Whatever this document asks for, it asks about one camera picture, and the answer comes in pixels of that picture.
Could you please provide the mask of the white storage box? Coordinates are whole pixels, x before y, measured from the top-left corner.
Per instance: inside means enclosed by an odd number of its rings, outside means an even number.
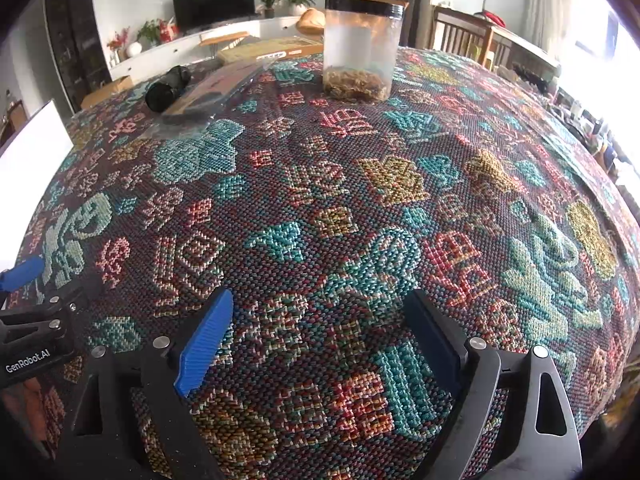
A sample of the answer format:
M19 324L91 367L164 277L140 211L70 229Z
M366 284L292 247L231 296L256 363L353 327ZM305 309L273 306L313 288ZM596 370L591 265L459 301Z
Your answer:
M2 146L1 269L16 263L29 221L72 148L72 139L53 100Z

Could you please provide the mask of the cardboard box on floor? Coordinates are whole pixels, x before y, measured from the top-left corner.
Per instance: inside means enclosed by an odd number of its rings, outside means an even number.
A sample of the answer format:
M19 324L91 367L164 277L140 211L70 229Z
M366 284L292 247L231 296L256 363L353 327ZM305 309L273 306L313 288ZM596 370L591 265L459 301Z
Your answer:
M89 93L88 96L85 96L80 104L80 108L82 110L88 110L88 108L95 106L99 102L105 101L115 94L129 90L133 86L134 84L130 76L117 78L109 84L104 84L104 86L98 90Z

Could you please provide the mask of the black rolled cloth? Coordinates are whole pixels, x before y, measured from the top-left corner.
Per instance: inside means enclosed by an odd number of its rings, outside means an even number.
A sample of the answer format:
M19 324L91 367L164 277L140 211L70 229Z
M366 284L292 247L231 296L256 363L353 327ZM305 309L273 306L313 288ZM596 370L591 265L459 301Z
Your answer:
M186 66L171 67L146 90L146 106L154 113L163 113L182 96L191 77L191 71Z

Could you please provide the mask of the black display cabinet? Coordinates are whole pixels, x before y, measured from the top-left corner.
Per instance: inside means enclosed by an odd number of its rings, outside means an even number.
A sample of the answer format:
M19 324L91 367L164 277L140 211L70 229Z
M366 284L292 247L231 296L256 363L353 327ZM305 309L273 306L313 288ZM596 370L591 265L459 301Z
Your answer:
M90 93L112 81L92 0L44 0L55 66L74 113Z

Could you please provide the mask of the red flower bouquet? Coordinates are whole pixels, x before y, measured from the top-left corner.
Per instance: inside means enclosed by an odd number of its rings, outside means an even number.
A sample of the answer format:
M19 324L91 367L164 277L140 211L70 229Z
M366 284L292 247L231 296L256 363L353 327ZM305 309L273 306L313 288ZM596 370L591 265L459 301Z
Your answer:
M122 62L122 56L127 47L129 38L129 27L122 28L119 32L114 32L113 38L106 43L107 49L111 51L112 64L117 65Z

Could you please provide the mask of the patterned woven tablecloth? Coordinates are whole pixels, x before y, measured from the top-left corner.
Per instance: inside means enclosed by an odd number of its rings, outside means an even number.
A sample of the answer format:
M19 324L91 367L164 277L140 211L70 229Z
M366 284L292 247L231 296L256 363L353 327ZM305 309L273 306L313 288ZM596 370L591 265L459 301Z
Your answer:
M272 64L185 132L133 89L67 122L22 243L24 306L89 273L82 352L173 333L219 286L231 326L194 422L231 479L405 479L450 410L401 316L421 289L472 336L550 351L579 432L639 335L639 227L535 98L402 49L390 97L342 102L320 56Z

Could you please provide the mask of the white TV cabinet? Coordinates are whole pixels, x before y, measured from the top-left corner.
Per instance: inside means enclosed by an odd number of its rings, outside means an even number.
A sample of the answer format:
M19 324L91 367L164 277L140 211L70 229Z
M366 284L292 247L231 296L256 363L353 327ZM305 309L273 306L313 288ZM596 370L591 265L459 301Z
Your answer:
M198 45L206 37L222 36L232 32L248 32L250 37L258 40L294 36L297 32L295 24L298 20L298 16L281 16L224 23L166 42L158 47L152 47L132 58L127 58L108 71L113 80L130 76L132 82L138 84L167 72L172 66L188 65L211 58L213 55L209 50Z

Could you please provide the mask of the wooden side table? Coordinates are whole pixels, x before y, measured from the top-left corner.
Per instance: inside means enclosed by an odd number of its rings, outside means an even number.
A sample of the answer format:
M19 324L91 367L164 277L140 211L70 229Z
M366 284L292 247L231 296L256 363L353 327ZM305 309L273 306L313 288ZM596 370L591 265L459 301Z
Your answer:
M222 50L233 48L242 42L245 38L248 38L250 34L248 32L232 32L232 34L206 37L198 44L201 48L209 50L211 55L215 55Z

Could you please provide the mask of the yellow flat gift box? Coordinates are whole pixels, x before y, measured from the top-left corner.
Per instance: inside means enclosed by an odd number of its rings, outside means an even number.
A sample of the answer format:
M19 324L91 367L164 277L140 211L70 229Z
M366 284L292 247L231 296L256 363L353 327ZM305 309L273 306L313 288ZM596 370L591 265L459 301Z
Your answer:
M243 39L234 47L219 51L216 59L222 64L239 61L280 60L281 58L298 58L323 52L320 40L299 36L289 36L268 40L249 42Z

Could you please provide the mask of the black television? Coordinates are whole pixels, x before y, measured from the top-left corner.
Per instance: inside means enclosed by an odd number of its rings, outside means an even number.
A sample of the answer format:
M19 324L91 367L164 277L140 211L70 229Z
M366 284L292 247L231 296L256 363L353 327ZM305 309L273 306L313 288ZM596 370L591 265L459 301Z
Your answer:
M255 0L172 0L179 32L247 18L255 13Z

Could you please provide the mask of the small dark potted plant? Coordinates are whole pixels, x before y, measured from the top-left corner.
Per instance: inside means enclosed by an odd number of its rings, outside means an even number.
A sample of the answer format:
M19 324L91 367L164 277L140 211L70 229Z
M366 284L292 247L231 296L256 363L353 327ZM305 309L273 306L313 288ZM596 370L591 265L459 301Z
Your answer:
M274 14L276 11L274 10L274 6L276 5L276 0L260 0L260 6L262 7L262 16L264 18L274 18Z

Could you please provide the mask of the dark wooden dining chair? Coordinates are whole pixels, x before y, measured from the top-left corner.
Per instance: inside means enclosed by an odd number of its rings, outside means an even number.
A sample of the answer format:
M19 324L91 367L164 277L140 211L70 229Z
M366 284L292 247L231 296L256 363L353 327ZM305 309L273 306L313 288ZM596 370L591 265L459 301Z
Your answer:
M428 47L431 50L470 58L491 70L495 52L491 50L496 25L472 14L435 6Z

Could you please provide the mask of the orange lounge chair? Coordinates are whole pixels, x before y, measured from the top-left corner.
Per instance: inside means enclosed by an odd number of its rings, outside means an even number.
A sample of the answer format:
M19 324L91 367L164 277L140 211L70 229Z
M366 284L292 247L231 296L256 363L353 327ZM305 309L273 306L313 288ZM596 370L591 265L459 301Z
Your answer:
M302 35L320 37L326 28L326 16L316 8L309 8L299 17L295 28Z

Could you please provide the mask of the clear jar black lid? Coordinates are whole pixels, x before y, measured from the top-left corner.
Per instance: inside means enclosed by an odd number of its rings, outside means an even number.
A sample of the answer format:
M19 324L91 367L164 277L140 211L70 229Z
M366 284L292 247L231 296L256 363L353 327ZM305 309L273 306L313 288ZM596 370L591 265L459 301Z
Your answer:
M324 91L342 101L390 96L405 6L390 0L326 0Z

